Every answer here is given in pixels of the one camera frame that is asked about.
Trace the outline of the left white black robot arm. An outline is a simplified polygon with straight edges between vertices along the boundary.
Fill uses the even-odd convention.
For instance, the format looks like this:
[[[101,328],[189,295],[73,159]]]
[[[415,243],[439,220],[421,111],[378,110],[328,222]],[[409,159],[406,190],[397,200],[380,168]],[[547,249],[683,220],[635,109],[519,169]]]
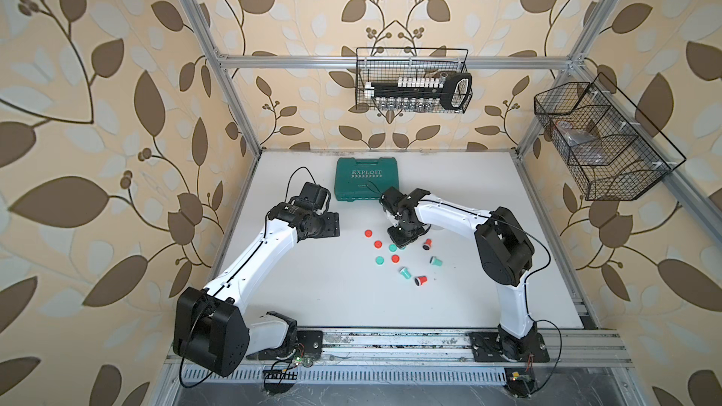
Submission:
[[[340,236],[340,215],[280,203],[244,252],[202,289],[188,288],[178,299],[172,349],[186,361],[228,376],[250,354],[295,353],[297,321],[269,311],[244,314],[255,291],[276,263],[299,242]]]

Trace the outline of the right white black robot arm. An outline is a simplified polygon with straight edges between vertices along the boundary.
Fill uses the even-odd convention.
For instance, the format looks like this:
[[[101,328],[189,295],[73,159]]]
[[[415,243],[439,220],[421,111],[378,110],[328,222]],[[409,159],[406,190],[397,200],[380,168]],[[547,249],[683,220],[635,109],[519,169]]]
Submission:
[[[393,244],[406,247],[432,226],[468,238],[477,246],[483,272],[496,283],[500,320],[496,339],[480,346],[510,362],[548,362],[550,356],[530,316],[526,280],[534,274],[535,246],[513,213],[499,207],[475,210],[449,203],[429,191],[404,194],[394,187],[381,193],[379,203],[392,226]]]

